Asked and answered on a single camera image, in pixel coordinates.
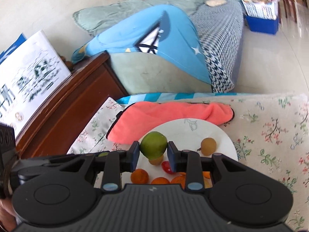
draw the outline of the human hand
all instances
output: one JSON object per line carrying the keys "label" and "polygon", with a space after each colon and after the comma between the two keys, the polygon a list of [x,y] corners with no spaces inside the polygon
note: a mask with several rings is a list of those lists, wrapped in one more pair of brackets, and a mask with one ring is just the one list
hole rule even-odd
{"label": "human hand", "polygon": [[16,213],[13,210],[12,200],[9,198],[0,199],[0,222],[7,231],[16,228]]}

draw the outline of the white cardboard box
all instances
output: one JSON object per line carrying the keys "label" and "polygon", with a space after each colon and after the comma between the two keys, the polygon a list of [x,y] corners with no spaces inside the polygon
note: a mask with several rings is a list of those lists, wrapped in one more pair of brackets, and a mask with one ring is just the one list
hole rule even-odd
{"label": "white cardboard box", "polygon": [[44,32],[35,33],[0,65],[0,122],[17,137],[70,74]]}

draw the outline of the pink towel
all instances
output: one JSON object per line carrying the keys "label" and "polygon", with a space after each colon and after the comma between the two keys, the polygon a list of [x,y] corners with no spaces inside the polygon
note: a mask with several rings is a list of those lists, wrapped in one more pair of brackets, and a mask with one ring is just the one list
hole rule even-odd
{"label": "pink towel", "polygon": [[234,112],[229,105],[220,103],[190,104],[168,102],[163,104],[137,102],[117,116],[106,137],[120,144],[132,144],[155,127],[180,118],[207,120],[215,125],[232,120]]}

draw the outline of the wall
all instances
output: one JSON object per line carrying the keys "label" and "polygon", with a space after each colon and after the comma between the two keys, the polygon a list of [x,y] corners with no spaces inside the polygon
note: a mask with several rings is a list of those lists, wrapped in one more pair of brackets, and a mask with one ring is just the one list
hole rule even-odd
{"label": "wall", "polygon": [[56,51],[70,58],[91,39],[75,25],[72,13],[119,1],[123,0],[0,0],[0,53],[22,32],[30,37],[43,30]]}

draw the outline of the white plate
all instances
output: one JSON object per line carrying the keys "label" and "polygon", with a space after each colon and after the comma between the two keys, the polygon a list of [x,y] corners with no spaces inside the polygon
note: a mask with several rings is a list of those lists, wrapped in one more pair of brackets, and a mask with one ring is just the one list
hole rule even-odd
{"label": "white plate", "polygon": [[[200,148],[200,143],[205,138],[213,138],[217,142],[216,152],[222,153],[237,161],[237,153],[233,142],[229,136],[216,125],[201,119],[177,119],[166,122],[152,129],[149,132],[157,131],[162,133],[168,141],[173,141],[178,150],[192,150],[197,151]],[[163,161],[168,160],[167,152],[164,153]],[[137,167],[146,170],[149,174],[149,183],[154,178],[165,177],[172,180],[179,174],[168,174],[163,171],[161,165],[153,166],[149,163],[148,159],[140,153]],[[122,174],[122,184],[131,183],[131,173],[125,172]]]}

